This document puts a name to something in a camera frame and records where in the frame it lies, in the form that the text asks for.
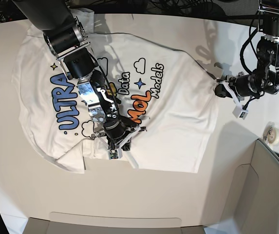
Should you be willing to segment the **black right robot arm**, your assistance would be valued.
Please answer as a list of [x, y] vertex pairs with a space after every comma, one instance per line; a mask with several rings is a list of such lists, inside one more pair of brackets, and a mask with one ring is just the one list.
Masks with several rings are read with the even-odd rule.
[[25, 17], [43, 32], [44, 40], [59, 62], [64, 75], [77, 79], [78, 92], [86, 101], [89, 115], [100, 127], [98, 138], [106, 136], [109, 156], [118, 158], [129, 151], [131, 138], [144, 130], [123, 116], [104, 70], [88, 51], [87, 34], [63, 0], [16, 0], [14, 4]]

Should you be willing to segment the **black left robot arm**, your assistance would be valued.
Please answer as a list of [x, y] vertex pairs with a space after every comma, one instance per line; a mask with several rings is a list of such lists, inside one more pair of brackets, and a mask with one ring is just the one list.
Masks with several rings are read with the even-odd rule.
[[[219, 79], [215, 95], [220, 98], [242, 101], [248, 97], [249, 101], [253, 101], [265, 94], [275, 95], [279, 92], [279, 0], [259, 1], [255, 16], [259, 20], [258, 26], [255, 30], [249, 30], [248, 39], [240, 50], [240, 62], [247, 74]], [[252, 47], [257, 66], [250, 70], [244, 60], [244, 51], [253, 44], [252, 39], [257, 32], [263, 35], [257, 46]]]

